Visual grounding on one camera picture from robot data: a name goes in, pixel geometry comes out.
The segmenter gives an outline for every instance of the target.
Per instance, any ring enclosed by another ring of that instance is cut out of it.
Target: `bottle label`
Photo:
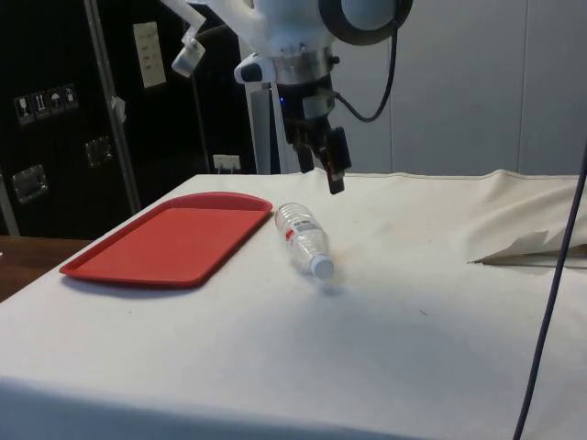
[[[302,234],[303,232],[314,231],[316,229],[320,229],[320,226],[318,226],[318,224],[312,220],[301,220],[299,222],[295,222],[293,226],[285,233],[285,241],[289,242],[292,238]]]

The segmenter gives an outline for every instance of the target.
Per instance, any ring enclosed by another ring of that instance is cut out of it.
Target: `white wall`
[[[587,0],[415,0],[400,29],[391,108],[364,125],[338,104],[353,171],[577,173],[587,138]],[[337,43],[335,87],[381,101],[389,41]],[[282,169],[296,171],[284,145]]]

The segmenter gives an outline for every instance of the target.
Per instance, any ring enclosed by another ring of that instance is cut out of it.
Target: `metal pole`
[[[128,204],[131,213],[136,214],[141,209],[140,199],[138,198],[137,182],[135,180],[135,172],[132,169],[130,153],[128,152],[125,129],[118,119],[115,109],[112,108],[111,105],[112,98],[116,96],[116,88],[114,86],[114,78],[112,77],[112,71],[110,69],[110,60],[108,59],[98,5],[96,0],[83,0],[83,4],[85,6],[85,14],[88,18],[88,25],[90,26],[95,60],[98,65],[98,72],[100,73],[100,82],[102,83],[102,90],[104,91],[104,99],[108,109],[108,118],[110,119],[110,126],[114,135],[116,151],[118,152],[120,169],[122,170],[122,177],[127,191]]]
[[[0,213],[2,213],[4,216],[8,234],[11,236],[20,236],[17,219],[15,218],[15,213],[12,210],[12,204],[10,204],[8,192],[6,192],[4,176],[2,175],[2,172],[0,172]]]

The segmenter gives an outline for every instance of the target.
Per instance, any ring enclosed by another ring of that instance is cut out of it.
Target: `plastic water bottle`
[[[329,256],[328,237],[305,206],[284,204],[275,216],[275,224],[300,271],[312,273],[320,280],[332,278],[334,264]]]

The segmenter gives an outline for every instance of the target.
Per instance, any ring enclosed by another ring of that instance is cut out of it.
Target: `red plastic tray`
[[[164,287],[204,284],[271,214],[250,195],[207,192],[145,213],[61,268],[72,278]]]

